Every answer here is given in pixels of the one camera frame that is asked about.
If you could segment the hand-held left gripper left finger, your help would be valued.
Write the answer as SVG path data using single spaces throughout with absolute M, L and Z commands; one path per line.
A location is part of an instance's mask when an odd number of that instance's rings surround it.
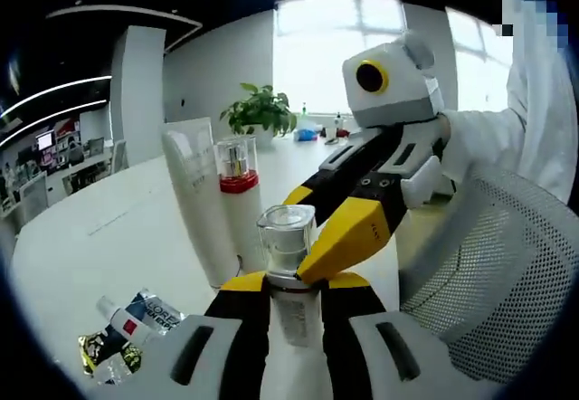
M 270 291 L 265 271 L 227 281 L 203 315 L 160 335 L 124 309 L 112 327 L 142 353 L 139 370 L 92 399 L 256 399 L 269 353 Z

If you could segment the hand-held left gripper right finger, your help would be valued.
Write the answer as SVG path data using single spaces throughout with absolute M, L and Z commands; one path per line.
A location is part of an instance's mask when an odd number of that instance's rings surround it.
M 323 350 L 336 399 L 490 399 L 493 384 L 451 362 L 410 315 L 384 308 L 370 283 L 341 272 L 321 283 Z

